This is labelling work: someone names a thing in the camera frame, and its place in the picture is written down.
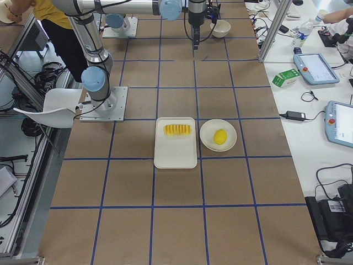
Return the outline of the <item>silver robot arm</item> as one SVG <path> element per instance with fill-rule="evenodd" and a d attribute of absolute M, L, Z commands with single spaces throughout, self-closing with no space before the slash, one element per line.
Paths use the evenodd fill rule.
<path fill-rule="evenodd" d="M 160 15 L 160 1 L 52 1 L 68 16 L 89 65 L 103 68 L 112 62 L 104 49 L 94 13 Z"/>
<path fill-rule="evenodd" d="M 197 50 L 199 44 L 208 39 L 200 39 L 200 26 L 203 25 L 205 19 L 212 21 L 214 30 L 218 21 L 221 6 L 214 5 L 212 1 L 153 1 L 152 7 L 157 10 L 157 14 L 163 19 L 174 21 L 184 13 L 184 23 L 191 25 L 191 34 L 187 34 L 187 38 L 192 41 L 193 49 Z M 128 18 L 124 14 L 106 14 L 106 26 L 117 33 L 120 38 L 128 38 L 128 31 L 135 29 L 131 26 L 132 22 L 137 22 L 137 18 Z"/>

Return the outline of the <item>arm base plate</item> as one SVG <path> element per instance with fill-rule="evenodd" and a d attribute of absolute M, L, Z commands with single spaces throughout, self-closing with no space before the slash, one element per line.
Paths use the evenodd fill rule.
<path fill-rule="evenodd" d="M 125 17 L 120 28 L 112 28 L 106 24 L 103 30 L 103 38 L 105 39 L 128 39 L 135 38 L 137 32 L 137 17 Z"/>
<path fill-rule="evenodd" d="M 81 122 L 111 122 L 123 121 L 126 109 L 128 87 L 113 87 L 110 96 L 100 105 L 100 102 L 91 100 L 86 93 L 89 104 L 83 106 L 83 114 L 79 116 Z"/>

